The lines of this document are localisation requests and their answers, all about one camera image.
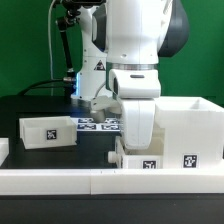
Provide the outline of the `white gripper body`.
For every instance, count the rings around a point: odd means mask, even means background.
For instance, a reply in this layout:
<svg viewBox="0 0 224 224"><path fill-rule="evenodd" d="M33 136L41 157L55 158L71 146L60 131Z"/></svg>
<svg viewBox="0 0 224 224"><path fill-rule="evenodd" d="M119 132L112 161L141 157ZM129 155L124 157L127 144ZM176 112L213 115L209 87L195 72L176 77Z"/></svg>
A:
<svg viewBox="0 0 224 224"><path fill-rule="evenodd" d="M155 101L122 100L122 138L128 150L146 150L152 139Z"/></svg>

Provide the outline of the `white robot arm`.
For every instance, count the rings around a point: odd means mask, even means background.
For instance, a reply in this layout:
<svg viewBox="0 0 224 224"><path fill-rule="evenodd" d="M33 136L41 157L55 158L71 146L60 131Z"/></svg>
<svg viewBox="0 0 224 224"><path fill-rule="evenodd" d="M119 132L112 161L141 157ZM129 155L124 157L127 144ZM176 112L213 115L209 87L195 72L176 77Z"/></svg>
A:
<svg viewBox="0 0 224 224"><path fill-rule="evenodd" d="M130 151L152 142L161 96L157 65L185 45L189 23L181 0L106 0L81 6L83 67L74 97L97 122L118 116L120 135L110 162L121 166Z"/></svg>

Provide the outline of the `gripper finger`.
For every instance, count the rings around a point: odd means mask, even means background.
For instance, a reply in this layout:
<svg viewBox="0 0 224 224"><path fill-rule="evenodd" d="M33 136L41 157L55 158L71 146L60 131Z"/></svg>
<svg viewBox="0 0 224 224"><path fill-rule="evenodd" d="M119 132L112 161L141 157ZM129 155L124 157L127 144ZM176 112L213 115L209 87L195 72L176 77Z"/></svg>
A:
<svg viewBox="0 0 224 224"><path fill-rule="evenodd" d="M116 163L119 161L119 155L114 151L108 152L108 162L109 163Z"/></svg>

